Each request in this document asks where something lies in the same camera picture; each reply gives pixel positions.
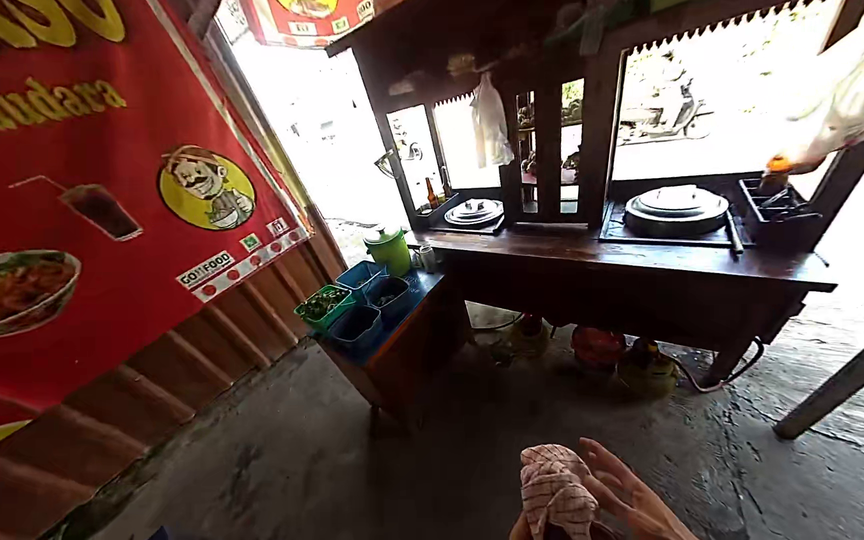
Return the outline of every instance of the wooden food cart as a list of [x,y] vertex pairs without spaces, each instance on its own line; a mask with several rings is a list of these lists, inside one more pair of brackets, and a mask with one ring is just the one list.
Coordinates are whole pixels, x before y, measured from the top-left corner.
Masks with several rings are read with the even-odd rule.
[[[555,325],[576,323],[712,350],[717,355],[704,384],[718,383],[733,373],[754,341],[770,343],[800,312],[810,292],[835,289],[827,264],[813,249],[864,173],[864,142],[834,157],[807,201],[810,212],[821,216],[798,220],[796,227],[763,225],[762,212],[749,196],[761,171],[611,182],[629,54],[663,40],[711,32],[719,24],[738,24],[783,5],[775,0],[618,2],[606,4],[598,22],[580,20],[571,36],[549,38],[557,23],[569,26],[570,14],[586,10],[586,17],[595,17],[595,6],[567,4],[410,0],[327,51],[354,52],[409,216],[412,241],[443,253],[446,273],[466,300],[540,314]],[[863,12],[863,1],[845,0],[825,46],[855,28]],[[514,160],[499,167],[500,187],[456,189],[455,197],[431,213],[420,212],[395,151],[398,141],[389,115],[425,108],[435,160],[447,175],[433,110],[471,92],[486,70],[502,97]],[[579,195],[568,205],[560,191],[566,122],[562,88],[576,79],[584,79]],[[528,139],[534,141],[537,208],[528,205],[528,185],[523,199],[527,156],[522,152],[528,145],[519,144],[524,130],[519,108],[524,100],[534,111],[528,127],[534,129],[534,139]],[[725,197],[740,217],[728,218],[733,234],[747,249],[735,249],[726,227],[701,238],[655,239],[624,232],[621,216],[614,213],[627,201],[679,185],[697,185]],[[501,200],[503,227],[468,232],[443,227],[442,213],[470,197]]]

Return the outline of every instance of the hanging plastic bag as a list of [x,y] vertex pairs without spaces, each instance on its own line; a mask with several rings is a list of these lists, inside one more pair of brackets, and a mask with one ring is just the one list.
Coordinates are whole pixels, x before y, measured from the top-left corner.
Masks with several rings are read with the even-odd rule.
[[803,105],[786,118],[784,131],[792,140],[769,160],[773,172],[808,172],[826,155],[864,141],[864,18],[809,66],[798,69],[795,79],[789,90],[819,93],[799,96]]
[[472,124],[475,127],[475,153],[479,168],[505,166],[515,158],[509,144],[505,108],[488,72],[472,92]]

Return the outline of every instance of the towel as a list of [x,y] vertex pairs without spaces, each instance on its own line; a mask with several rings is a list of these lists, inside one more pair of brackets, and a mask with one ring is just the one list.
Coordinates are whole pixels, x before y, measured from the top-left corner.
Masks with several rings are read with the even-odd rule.
[[589,467],[574,451],[557,444],[522,450],[522,509],[533,540],[544,540],[546,525],[562,528],[572,540],[611,537],[595,534],[604,525],[596,514],[599,502],[582,485]]

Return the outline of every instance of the green plastic basket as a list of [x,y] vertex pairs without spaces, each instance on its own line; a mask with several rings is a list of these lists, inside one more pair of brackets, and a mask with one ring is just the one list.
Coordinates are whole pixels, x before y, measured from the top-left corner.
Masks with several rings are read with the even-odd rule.
[[[325,313],[322,316],[322,318],[320,318],[318,320],[310,319],[310,318],[306,317],[306,315],[301,313],[300,308],[302,306],[304,306],[306,304],[306,302],[308,302],[309,300],[312,300],[313,298],[319,296],[320,294],[322,294],[326,291],[333,290],[333,289],[334,290],[341,290],[343,292],[347,292],[348,294],[345,296],[345,298],[342,299],[342,301],[340,301],[338,304],[336,304],[335,307],[332,307],[328,313]],[[339,318],[339,315],[345,313],[349,308],[351,308],[354,305],[355,305],[355,299],[353,298],[353,292],[352,291],[350,291],[348,289],[344,289],[342,287],[337,287],[335,285],[326,285],[326,286],[322,287],[321,289],[318,289],[318,292],[316,292],[312,296],[305,299],[305,301],[303,301],[299,305],[296,305],[295,309],[292,310],[292,313],[298,315],[298,317],[301,320],[305,321],[305,324],[312,327],[312,330],[326,334],[329,331],[329,327],[332,326],[332,323],[335,322],[335,320]]]

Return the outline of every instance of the cartoon mascot logo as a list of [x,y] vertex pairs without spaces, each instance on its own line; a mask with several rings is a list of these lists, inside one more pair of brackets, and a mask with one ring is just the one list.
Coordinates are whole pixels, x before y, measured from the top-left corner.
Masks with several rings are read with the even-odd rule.
[[184,221],[212,231],[235,229],[256,210],[256,190],[238,165],[192,144],[162,155],[158,191]]

